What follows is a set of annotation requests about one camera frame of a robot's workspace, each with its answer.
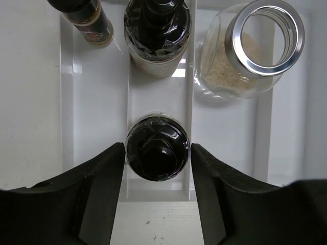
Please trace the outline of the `wide glass jar metal rim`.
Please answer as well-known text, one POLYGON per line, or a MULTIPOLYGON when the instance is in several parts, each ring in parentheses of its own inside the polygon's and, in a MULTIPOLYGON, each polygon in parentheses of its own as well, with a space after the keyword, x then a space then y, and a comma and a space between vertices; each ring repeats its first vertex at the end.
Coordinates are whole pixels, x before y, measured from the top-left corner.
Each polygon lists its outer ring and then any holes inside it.
POLYGON ((285 1, 252 1, 219 11, 200 47, 197 80, 227 99, 270 90, 305 45, 300 14, 285 1))

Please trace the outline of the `black-capped white sauce bottle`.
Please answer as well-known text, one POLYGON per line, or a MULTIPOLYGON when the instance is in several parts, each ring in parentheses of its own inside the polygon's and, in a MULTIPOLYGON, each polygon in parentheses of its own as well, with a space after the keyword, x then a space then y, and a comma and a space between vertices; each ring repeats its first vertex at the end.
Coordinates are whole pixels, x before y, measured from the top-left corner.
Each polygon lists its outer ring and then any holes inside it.
POLYGON ((151 113, 130 127, 125 141, 126 161, 143 179, 167 181, 186 167, 190 146, 186 130, 175 118, 151 113))

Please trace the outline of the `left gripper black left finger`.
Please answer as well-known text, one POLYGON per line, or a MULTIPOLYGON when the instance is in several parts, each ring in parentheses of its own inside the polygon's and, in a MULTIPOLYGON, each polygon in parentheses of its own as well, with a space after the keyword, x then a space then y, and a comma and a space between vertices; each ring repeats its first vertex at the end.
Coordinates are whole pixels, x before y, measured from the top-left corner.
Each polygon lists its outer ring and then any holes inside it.
POLYGON ((30 188, 1 191, 1 244, 110 244, 125 164, 120 142, 30 188))

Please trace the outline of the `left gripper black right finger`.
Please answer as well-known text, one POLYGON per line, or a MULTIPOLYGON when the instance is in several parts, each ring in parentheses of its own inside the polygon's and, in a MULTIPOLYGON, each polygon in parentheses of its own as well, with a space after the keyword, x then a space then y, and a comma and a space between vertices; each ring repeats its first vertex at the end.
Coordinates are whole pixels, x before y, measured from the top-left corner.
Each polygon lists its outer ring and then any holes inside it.
POLYGON ((191 146, 205 244, 326 244, 326 180, 278 187, 191 146))

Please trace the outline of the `small dark spice shaker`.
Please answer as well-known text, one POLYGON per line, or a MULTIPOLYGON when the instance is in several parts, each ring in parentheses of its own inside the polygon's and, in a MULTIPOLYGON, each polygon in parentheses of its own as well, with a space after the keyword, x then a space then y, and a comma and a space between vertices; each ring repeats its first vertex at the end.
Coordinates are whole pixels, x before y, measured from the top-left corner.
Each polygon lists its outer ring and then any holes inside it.
POLYGON ((84 37, 95 46, 105 47, 113 39, 113 26, 100 0, 48 0, 84 37))

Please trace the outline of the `black-capped glass condiment bottle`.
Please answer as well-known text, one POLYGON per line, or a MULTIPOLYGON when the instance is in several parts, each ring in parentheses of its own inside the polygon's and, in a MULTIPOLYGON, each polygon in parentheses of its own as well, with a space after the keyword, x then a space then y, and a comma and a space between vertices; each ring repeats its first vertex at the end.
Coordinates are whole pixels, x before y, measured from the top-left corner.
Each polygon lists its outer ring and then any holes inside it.
POLYGON ((157 79, 171 76, 191 35, 192 18, 186 1, 129 1, 123 22, 135 66, 157 79))

